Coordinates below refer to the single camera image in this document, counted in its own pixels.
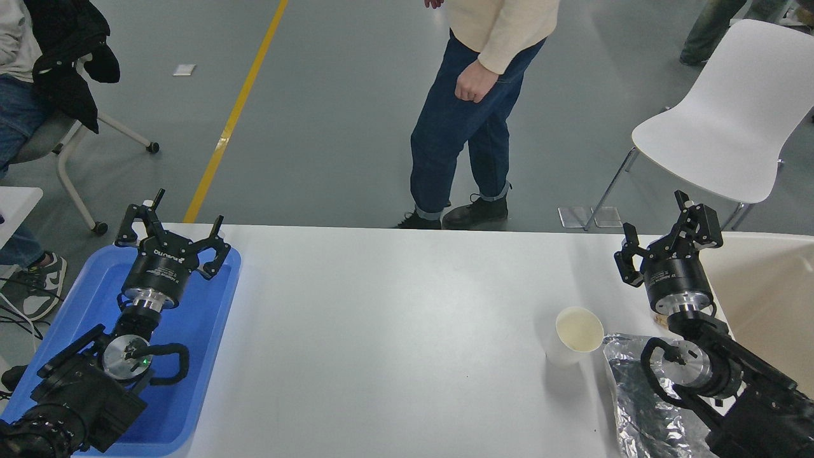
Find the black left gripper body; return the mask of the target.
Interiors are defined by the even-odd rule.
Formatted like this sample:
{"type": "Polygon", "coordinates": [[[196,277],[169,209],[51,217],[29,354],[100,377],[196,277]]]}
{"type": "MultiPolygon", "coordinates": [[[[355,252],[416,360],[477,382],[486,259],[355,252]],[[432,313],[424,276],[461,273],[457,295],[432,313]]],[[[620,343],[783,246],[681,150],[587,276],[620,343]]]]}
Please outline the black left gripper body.
{"type": "Polygon", "coordinates": [[[139,253],[125,279],[121,292],[134,299],[137,293],[152,290],[165,297],[165,307],[180,304],[192,270],[200,264],[186,237],[148,237],[139,243],[139,253]]]}

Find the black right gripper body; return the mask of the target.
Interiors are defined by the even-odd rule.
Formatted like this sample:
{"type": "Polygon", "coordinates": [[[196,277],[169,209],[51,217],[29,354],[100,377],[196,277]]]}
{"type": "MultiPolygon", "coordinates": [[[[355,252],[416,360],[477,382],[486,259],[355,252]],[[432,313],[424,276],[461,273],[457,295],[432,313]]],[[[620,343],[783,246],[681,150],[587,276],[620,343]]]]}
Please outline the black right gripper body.
{"type": "Polygon", "coordinates": [[[673,315],[714,304],[712,288],[700,263],[700,251],[706,247],[715,247],[715,243],[704,246],[682,239],[677,247],[660,241],[647,246],[649,255],[642,262],[642,275],[651,310],[658,315],[673,315]]]}

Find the person's hand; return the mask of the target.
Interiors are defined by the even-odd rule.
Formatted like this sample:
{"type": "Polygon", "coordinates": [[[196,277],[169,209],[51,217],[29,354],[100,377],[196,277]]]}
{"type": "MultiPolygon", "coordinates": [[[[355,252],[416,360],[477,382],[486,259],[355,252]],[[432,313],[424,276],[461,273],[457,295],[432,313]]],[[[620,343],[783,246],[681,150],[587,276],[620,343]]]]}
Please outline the person's hand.
{"type": "Polygon", "coordinates": [[[499,74],[487,69],[479,60],[469,64],[457,76],[454,95],[460,101],[479,104],[497,83],[499,74]]]}

